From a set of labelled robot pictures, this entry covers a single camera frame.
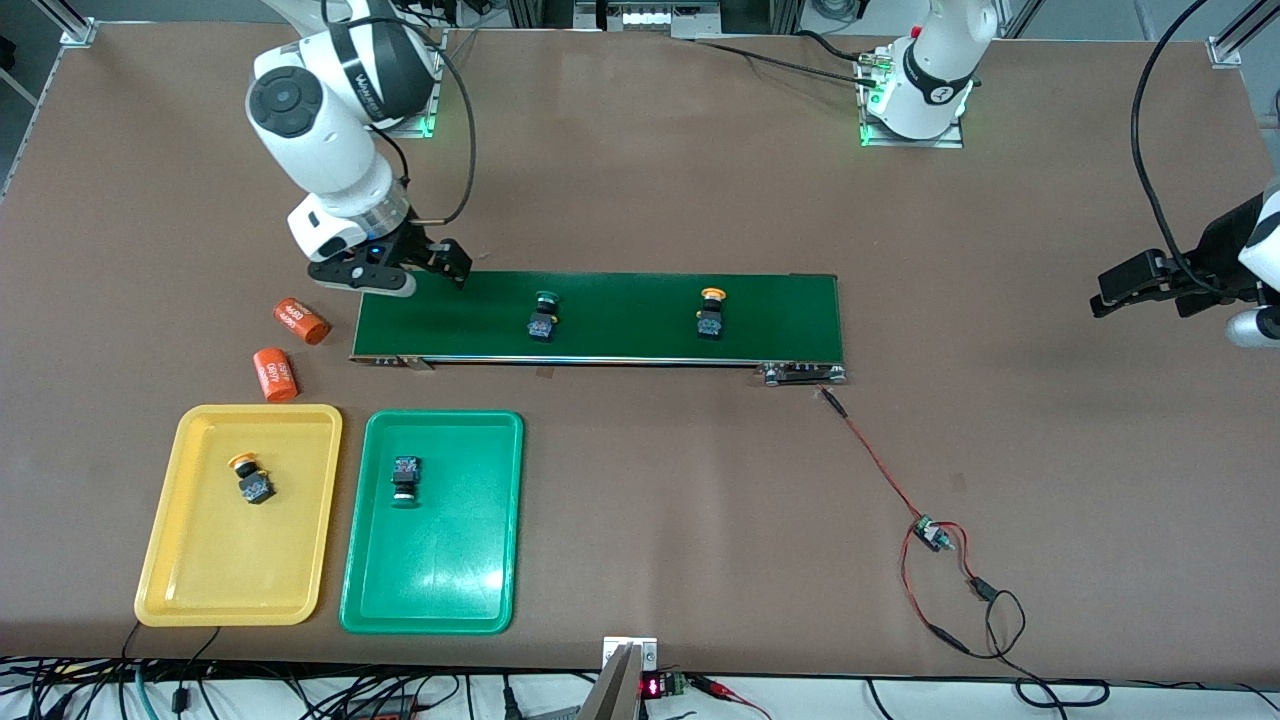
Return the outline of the orange cylinder white print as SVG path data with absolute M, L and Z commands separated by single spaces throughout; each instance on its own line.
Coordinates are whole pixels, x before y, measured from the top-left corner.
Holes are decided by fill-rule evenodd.
M 320 345 L 332 332 L 332 324 L 325 318 L 294 297 L 280 300 L 271 314 L 307 346 Z
M 284 404 L 300 395 L 300 386 L 288 354 L 283 348 L 260 348 L 253 356 L 253 369 L 266 402 Z

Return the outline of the green conveyor belt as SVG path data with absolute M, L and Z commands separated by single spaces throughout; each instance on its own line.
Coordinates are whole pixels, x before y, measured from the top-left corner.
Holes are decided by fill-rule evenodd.
M 727 293 L 719 341 L 696 337 L 701 291 Z M 529 338 L 538 291 L 559 296 L 556 338 Z M 367 295 L 351 359 L 388 364 L 750 368 L 768 386 L 844 380 L 831 274 L 475 272 L 463 290 L 420 275 L 407 299 Z

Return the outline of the green plastic tray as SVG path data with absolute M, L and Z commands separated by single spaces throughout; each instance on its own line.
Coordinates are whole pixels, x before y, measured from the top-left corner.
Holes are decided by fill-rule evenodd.
M 493 635 L 511 623 L 524 419 L 388 409 L 365 428 L 340 625 L 358 635 Z M 394 460 L 421 460 L 419 506 L 393 509 Z

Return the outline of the yellow plastic tray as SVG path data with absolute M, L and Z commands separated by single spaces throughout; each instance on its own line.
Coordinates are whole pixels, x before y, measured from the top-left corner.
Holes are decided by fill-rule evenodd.
M 147 626 L 291 626 L 316 607 L 343 419 L 329 405 L 206 404 L 179 421 L 134 615 Z M 228 461 L 276 495 L 250 505 Z

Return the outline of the red clip lead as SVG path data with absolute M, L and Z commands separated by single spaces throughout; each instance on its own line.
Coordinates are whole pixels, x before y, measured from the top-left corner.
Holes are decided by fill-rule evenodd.
M 721 682 L 712 680 L 709 676 L 704 676 L 700 674 L 691 674 L 691 673 L 686 674 L 685 678 L 691 688 L 712 697 L 713 700 L 750 708 L 751 711 L 760 714 L 764 717 L 764 720 L 774 720 L 772 715 L 762 706 L 744 698 L 737 692 L 732 691 Z

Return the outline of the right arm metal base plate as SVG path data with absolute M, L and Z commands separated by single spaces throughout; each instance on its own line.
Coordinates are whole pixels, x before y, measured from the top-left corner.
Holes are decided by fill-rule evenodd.
M 434 85 L 431 86 L 428 104 L 420 113 L 402 118 L 398 124 L 388 129 L 388 133 L 397 138 L 430 138 L 434 136 L 442 90 L 448 76 L 444 58 L 440 49 L 435 45 L 435 40 L 428 35 L 428 40 L 417 37 L 416 42 L 422 45 L 420 54 L 424 58 L 425 67 L 431 73 Z

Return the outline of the aluminium frame profile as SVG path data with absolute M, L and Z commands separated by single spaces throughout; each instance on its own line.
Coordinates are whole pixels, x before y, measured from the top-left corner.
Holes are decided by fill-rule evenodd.
M 97 22 L 81 14 L 70 0 L 29 0 L 60 31 L 60 45 L 65 47 L 88 47 L 92 45 Z
M 1206 40 L 1211 65 L 1215 69 L 1239 67 L 1240 51 L 1277 19 L 1280 0 L 1251 0 L 1235 18 Z

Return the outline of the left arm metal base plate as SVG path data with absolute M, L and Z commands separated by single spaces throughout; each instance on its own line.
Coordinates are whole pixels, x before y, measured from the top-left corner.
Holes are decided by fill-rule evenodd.
M 852 64 L 858 79 L 859 140 L 863 147 L 960 149 L 963 114 L 975 86 L 969 77 L 950 85 L 925 83 L 920 91 L 900 70 L 902 53 L 892 44 L 863 53 Z

